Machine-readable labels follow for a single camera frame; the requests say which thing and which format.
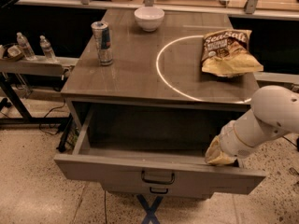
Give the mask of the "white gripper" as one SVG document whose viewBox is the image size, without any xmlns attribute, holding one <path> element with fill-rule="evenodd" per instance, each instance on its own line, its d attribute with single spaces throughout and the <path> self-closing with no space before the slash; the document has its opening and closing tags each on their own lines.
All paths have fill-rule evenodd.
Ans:
<svg viewBox="0 0 299 224">
<path fill-rule="evenodd" d="M 211 141 L 205 154 L 208 164 L 229 165 L 235 162 L 235 158 L 245 159 L 256 151 L 255 147 L 247 146 L 237 137 L 234 124 L 234 120 L 228 122 L 221 128 L 219 137 L 215 136 Z"/>
</svg>

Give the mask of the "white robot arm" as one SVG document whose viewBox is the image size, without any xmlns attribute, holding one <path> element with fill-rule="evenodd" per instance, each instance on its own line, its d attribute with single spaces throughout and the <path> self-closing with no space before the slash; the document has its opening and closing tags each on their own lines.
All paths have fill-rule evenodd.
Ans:
<svg viewBox="0 0 299 224">
<path fill-rule="evenodd" d="M 205 162 L 227 165 L 244 159 L 261 144 L 299 133 L 299 95 L 280 86 L 265 86 L 251 97 L 250 109 L 221 128 L 209 145 Z"/>
</svg>

